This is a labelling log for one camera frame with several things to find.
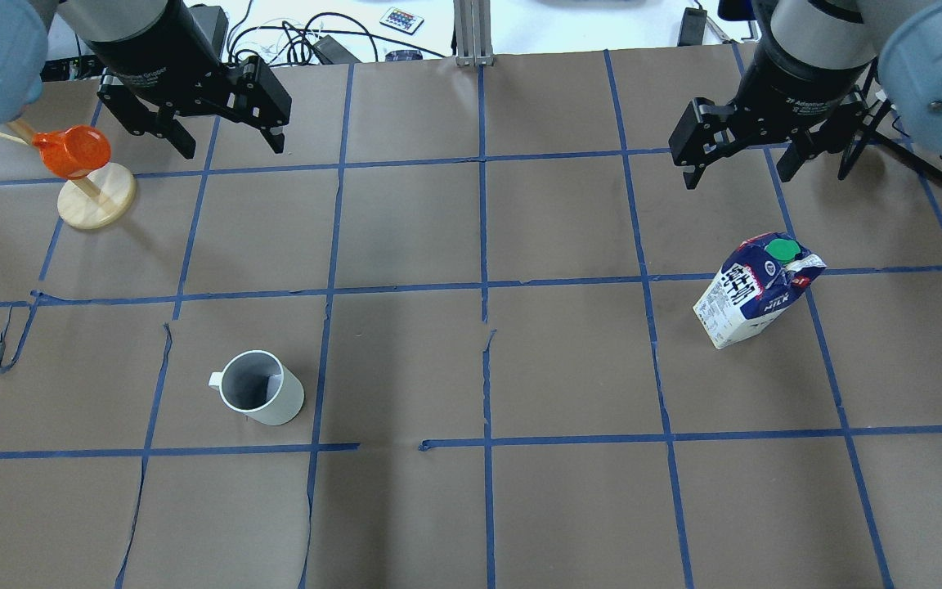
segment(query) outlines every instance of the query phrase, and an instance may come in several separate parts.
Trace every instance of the milk carton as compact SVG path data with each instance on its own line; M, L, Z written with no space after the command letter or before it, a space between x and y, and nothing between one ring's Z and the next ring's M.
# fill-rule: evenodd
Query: milk carton
M826 267L788 234L767 232L737 247L693 310L722 349L769 327Z

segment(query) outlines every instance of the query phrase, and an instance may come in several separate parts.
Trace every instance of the mug handle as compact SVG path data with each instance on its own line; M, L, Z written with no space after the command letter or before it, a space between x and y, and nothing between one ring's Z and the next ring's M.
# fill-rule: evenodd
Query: mug handle
M220 385L221 383L223 383L223 381L224 381L224 373L214 372L213 374L210 374L209 376L209 387L217 389L217 392L219 393Z

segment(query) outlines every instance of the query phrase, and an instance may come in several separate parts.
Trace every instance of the metal frame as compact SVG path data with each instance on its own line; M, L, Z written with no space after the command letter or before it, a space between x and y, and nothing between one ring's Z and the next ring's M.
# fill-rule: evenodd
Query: metal frame
M456 64L493 65L489 0L453 0L456 30Z

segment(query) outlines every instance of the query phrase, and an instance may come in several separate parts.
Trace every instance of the orange plastic mug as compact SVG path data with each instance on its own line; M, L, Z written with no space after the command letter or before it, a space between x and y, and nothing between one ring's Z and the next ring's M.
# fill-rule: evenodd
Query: orange plastic mug
M78 124L66 131L36 133L31 145L38 148L42 163L50 172L70 180L85 178L111 160L108 137L88 124Z

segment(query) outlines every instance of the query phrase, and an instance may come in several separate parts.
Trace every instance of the wooden base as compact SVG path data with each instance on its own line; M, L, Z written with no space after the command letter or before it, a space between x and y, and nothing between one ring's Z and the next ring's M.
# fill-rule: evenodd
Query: wooden base
M65 183L56 212L76 230L97 230L123 216L136 193L133 174L124 165L109 163L86 178Z

